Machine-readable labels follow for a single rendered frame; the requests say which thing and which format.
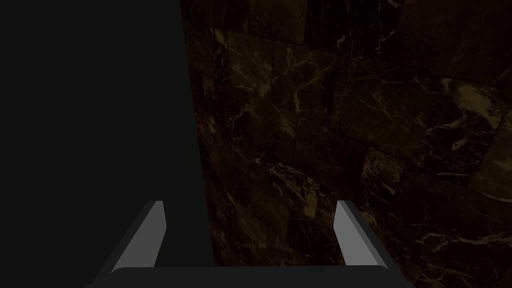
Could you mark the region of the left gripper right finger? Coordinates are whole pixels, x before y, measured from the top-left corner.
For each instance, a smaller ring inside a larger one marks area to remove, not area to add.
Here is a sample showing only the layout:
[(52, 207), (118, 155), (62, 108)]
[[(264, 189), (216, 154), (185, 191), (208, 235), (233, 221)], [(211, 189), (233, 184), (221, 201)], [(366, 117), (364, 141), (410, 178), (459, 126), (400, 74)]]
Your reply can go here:
[(336, 202), (333, 230), (346, 265), (383, 267), (393, 275), (401, 274), (396, 262), (351, 201)]

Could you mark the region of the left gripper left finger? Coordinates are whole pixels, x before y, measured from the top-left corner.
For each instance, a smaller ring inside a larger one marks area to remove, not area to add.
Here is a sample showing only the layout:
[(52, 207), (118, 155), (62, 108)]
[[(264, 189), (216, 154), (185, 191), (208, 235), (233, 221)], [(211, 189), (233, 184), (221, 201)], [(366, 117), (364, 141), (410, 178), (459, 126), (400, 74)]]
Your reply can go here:
[(108, 276), (122, 268), (154, 267), (167, 222), (163, 201), (149, 201), (137, 215), (99, 271)]

